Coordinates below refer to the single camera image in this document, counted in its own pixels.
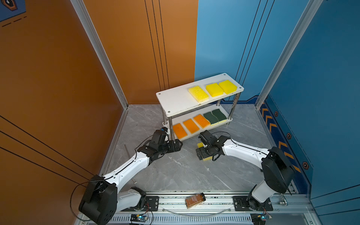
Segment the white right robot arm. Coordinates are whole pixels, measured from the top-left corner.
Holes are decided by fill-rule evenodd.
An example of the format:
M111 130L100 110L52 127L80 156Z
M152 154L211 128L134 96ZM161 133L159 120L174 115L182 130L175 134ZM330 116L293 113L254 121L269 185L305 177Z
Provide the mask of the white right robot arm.
M264 180L251 189L244 202L251 211L263 210L273 194L284 194L296 175L294 166L278 147L258 148L236 142L230 136L215 137L208 130L198 138L203 144L196 149L200 160L216 161L222 155L230 156L251 163L263 172Z

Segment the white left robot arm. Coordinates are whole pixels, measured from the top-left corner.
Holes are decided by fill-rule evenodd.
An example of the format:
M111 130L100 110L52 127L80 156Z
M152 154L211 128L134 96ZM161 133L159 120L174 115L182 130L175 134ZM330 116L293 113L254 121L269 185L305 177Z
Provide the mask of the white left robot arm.
M140 211L146 205L146 192L132 187L123 192L122 188L141 170L165 154L179 152L183 143L171 140L168 130L163 127L146 138L135 148L135 154L127 162L112 172L94 175L85 182L86 190L79 204L79 211L88 221L105 225L115 213L132 208Z

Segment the green yellow sponge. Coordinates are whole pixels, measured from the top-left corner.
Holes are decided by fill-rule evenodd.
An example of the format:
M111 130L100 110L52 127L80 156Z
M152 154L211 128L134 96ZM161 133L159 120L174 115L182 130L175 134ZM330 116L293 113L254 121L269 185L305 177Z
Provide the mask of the green yellow sponge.
M222 113L220 109L213 110L211 112L219 122L223 122L227 120L227 117Z
M203 114L204 118L209 121L211 126L214 126L215 124L218 124L219 120L216 116L212 114L212 112L207 112Z

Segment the yellow sponge top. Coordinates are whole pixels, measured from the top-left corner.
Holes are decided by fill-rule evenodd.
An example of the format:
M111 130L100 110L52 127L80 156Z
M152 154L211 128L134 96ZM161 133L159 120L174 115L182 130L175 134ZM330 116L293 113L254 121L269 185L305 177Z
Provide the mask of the yellow sponge top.
M229 80L225 80L218 84L225 94L230 94L237 91L237 86Z

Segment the yellow sponge bottom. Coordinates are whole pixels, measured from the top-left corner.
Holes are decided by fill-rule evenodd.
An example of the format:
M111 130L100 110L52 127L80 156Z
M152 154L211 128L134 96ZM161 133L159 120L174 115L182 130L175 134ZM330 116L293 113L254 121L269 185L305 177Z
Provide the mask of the yellow sponge bottom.
M200 86L189 88L188 92L198 103L202 103L209 99L209 95Z

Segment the orange sponge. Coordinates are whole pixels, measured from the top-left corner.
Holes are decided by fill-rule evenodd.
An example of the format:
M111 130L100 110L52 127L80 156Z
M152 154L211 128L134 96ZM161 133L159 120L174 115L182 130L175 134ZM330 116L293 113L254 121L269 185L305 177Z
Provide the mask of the orange sponge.
M196 123L192 119L188 119L183 122L183 125L187 128L187 130L194 134L200 130L200 128L196 125Z
M173 131L179 140L187 137L188 135L181 123L173 125Z
M202 128L206 128L211 125L211 123L201 114L195 116L193 120Z

